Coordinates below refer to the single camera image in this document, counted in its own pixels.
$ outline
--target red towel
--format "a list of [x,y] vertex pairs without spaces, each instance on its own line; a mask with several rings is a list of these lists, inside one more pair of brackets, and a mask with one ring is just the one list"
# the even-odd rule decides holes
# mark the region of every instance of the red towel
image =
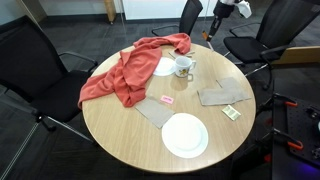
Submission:
[[120,59],[108,72],[90,77],[80,92],[78,106],[85,100],[116,93],[125,107],[132,107],[145,98],[145,84],[162,56],[161,45],[172,44],[176,51],[190,51],[191,40],[179,33],[164,37],[141,38],[131,52],[120,52]]

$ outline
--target white paper plate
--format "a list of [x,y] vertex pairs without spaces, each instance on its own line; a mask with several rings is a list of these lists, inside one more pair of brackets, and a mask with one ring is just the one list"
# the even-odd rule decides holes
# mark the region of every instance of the white paper plate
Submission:
[[162,140],[168,150],[182,158],[194,158],[208,146],[208,131],[195,116],[173,115],[162,127]]
[[168,76],[175,71],[174,61],[167,57],[161,57],[156,70],[153,72],[156,76]]

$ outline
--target round wooden table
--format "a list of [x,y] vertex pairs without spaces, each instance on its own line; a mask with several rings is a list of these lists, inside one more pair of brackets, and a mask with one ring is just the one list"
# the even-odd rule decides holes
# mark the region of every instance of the round wooden table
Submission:
[[[169,57],[173,46],[162,46],[162,56]],[[165,104],[176,113],[189,113],[206,126],[209,143],[198,157],[185,159],[172,154],[164,145],[158,129],[134,107],[125,108],[115,93],[83,102],[83,114],[95,140],[115,158],[133,167],[151,172],[181,173],[195,171],[218,163],[232,154],[247,138],[255,118],[255,98],[243,73],[228,59],[200,45],[192,44],[192,59],[197,61],[191,70],[193,80],[169,76],[152,76],[146,85],[147,96],[160,99],[162,95],[174,98],[172,105]],[[119,53],[104,61],[93,75],[110,69],[118,61]],[[197,90],[220,88],[217,79],[235,78],[251,99],[233,104],[241,113],[230,120],[222,106],[202,106]]]

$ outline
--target chair backrest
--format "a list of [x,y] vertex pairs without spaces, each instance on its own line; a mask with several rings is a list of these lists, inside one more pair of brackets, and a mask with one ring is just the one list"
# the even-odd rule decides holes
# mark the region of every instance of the chair backrest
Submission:
[[187,0],[180,19],[180,33],[186,33],[188,35],[191,34],[194,23],[196,22],[202,9],[203,7],[199,0]]
[[0,26],[0,84],[30,102],[65,73],[54,46],[27,16]]
[[268,48],[290,44],[319,13],[319,0],[273,0],[256,39]]

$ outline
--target white cup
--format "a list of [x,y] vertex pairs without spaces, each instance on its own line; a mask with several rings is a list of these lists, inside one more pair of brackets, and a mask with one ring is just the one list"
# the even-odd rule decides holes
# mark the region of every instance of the white cup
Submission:
[[189,74],[189,71],[191,69],[194,69],[196,67],[197,62],[185,57],[185,56],[179,56],[175,59],[175,67],[176,67],[176,75],[178,77],[187,77]]

